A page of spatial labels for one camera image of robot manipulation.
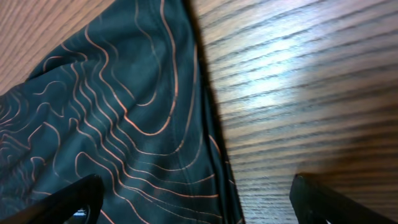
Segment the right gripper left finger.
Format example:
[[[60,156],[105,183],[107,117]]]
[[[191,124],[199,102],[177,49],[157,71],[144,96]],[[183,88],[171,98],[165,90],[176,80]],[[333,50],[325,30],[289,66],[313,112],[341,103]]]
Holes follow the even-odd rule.
[[[103,198],[102,178],[99,175],[90,174],[1,220],[1,224],[95,224],[100,215]]]

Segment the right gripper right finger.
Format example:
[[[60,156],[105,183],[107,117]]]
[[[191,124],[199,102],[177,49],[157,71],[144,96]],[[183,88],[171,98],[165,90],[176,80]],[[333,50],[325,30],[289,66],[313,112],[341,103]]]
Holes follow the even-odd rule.
[[[289,199],[299,224],[395,224],[321,184],[311,174],[295,175]]]

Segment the black orange-patterned cycling jersey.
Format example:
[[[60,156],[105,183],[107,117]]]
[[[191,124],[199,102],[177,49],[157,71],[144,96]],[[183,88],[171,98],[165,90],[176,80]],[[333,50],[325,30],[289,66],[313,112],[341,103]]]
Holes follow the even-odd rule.
[[[90,175],[100,223],[242,223],[183,1],[113,2],[1,96],[1,218]]]

